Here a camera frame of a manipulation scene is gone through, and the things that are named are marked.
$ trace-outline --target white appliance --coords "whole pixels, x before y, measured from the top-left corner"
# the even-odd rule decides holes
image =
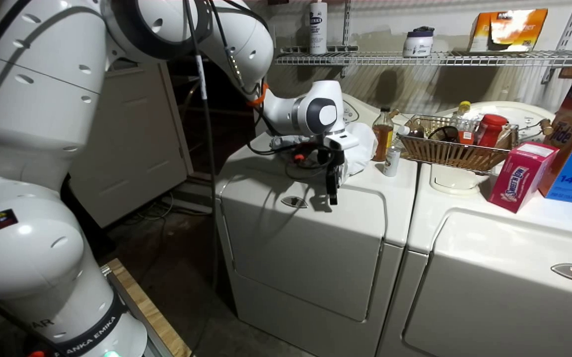
[[[572,354],[572,203],[535,193],[513,213],[434,174],[422,166],[380,354]]]
[[[267,148],[261,134],[253,146]],[[217,217],[239,316],[315,354],[374,354],[408,239],[416,162],[350,176],[338,205],[324,174],[237,150],[219,178]]]

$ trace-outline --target red box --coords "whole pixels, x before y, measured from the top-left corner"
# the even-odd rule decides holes
[[[519,211],[521,205],[539,187],[541,178],[545,176],[557,154],[557,148],[535,142],[525,142],[513,148],[505,160],[497,182],[493,184],[489,199],[511,211]]]

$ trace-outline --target white wall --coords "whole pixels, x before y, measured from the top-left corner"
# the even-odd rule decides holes
[[[275,33],[277,45],[307,45],[305,13],[309,0],[281,5],[255,3]],[[549,7],[549,17],[537,49],[555,49],[572,13],[572,0],[354,0],[352,41],[360,53],[402,53],[406,33],[418,25],[436,27],[434,51],[467,49],[479,11],[509,7]],[[330,43],[342,43],[344,5],[330,3]],[[275,65],[269,78],[279,94],[301,94],[321,76],[342,76],[342,86],[374,104],[394,104],[406,110],[436,110],[462,98],[517,98],[555,110],[571,80],[555,78],[547,90],[545,67],[287,67]]]

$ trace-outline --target washing machine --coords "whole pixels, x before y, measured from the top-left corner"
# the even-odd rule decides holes
[[[267,148],[259,134],[251,146]],[[376,162],[324,203],[324,176],[243,146],[217,182],[217,223],[243,320],[315,354],[376,354],[408,243],[418,164]]]
[[[491,104],[481,108],[541,112]],[[572,354],[572,203],[537,191],[515,213],[491,203],[483,184],[450,186],[458,174],[440,164],[420,168],[408,253],[378,354]]]

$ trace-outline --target wicker basket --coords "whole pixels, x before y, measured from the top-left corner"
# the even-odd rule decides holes
[[[434,140],[426,138],[424,134],[436,132],[436,128],[446,126],[446,124],[462,124],[456,122],[452,116],[416,116],[408,120],[412,126],[420,126],[422,134],[398,134],[404,142],[404,154],[410,160],[422,160],[422,162],[438,162],[438,164],[448,164],[448,166],[460,166],[460,168],[469,168],[475,172],[487,172],[495,164],[507,158],[509,148],[497,148],[497,146],[479,146],[479,144],[462,144],[462,142],[452,142],[452,140]]]

